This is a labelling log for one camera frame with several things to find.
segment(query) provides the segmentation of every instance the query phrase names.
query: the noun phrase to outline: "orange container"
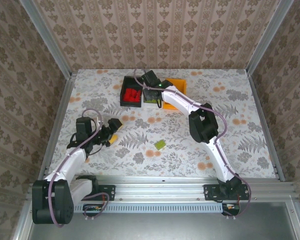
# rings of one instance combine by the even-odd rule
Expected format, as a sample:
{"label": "orange container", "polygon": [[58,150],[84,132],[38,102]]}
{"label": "orange container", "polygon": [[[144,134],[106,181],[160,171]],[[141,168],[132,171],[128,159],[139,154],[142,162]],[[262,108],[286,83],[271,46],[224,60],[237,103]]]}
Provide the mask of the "orange container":
{"label": "orange container", "polygon": [[[186,95],[187,82],[185,79],[166,78],[166,80],[171,82],[181,93]],[[163,102],[162,108],[176,110],[176,108],[173,105],[166,103],[166,102]]]}

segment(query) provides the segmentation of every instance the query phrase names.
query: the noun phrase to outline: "floral tablecloth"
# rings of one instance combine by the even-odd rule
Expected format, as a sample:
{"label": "floral tablecloth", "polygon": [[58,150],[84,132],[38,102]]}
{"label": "floral tablecloth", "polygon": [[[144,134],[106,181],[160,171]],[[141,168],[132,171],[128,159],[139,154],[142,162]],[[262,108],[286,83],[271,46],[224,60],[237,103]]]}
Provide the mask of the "floral tablecloth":
{"label": "floral tablecloth", "polygon": [[[244,69],[155,69],[165,78],[186,80],[186,95],[209,103],[227,120],[228,131],[221,139],[227,158],[237,173],[249,178],[275,178],[269,151]],[[132,69],[79,70],[75,79],[50,171],[65,157],[66,146],[76,131],[76,119],[86,108],[99,110],[107,122],[119,118],[124,124],[118,140],[90,156],[78,175],[215,177],[211,156],[203,143],[189,133],[188,117],[178,110],[153,107],[120,107],[124,76]],[[87,116],[96,118],[94,112]],[[218,131],[224,129],[217,117]],[[164,140],[166,147],[155,148]]]}

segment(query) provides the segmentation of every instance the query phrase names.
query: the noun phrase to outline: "black box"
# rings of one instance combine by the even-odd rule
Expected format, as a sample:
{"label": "black box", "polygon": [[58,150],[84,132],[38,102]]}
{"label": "black box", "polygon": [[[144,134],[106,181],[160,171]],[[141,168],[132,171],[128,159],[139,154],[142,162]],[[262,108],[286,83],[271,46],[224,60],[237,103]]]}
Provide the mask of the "black box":
{"label": "black box", "polygon": [[[136,78],[141,84],[144,83],[144,81],[141,79],[141,77]],[[136,91],[141,90],[141,96],[140,96],[140,102],[130,102],[130,101],[124,101],[124,95],[126,93],[126,89],[134,89]],[[140,86],[135,78],[133,76],[125,76],[122,83],[122,88],[120,92],[120,106],[122,107],[135,107],[135,108],[141,108],[141,102],[142,102],[142,94],[143,94],[143,87]]]}

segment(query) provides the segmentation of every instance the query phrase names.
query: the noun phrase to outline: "red object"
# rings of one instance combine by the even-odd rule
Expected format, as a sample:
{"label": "red object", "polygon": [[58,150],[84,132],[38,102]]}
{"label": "red object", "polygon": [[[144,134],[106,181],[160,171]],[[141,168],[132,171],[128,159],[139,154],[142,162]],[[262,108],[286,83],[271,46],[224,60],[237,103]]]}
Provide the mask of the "red object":
{"label": "red object", "polygon": [[138,103],[140,102],[141,93],[141,90],[137,91],[133,88],[127,88],[123,96],[123,101]]}

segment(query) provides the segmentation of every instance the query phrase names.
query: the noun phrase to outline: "wall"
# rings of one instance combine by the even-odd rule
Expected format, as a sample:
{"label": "wall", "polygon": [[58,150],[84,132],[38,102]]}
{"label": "wall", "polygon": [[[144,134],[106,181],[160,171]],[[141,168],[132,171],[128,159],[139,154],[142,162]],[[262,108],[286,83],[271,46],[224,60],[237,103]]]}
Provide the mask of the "wall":
{"label": "wall", "polygon": [[300,0],[252,75],[285,177],[300,200]]}
{"label": "wall", "polygon": [[72,71],[246,68],[279,0],[34,0]]}
{"label": "wall", "polygon": [[0,0],[0,240],[38,176],[64,84],[21,4]]}

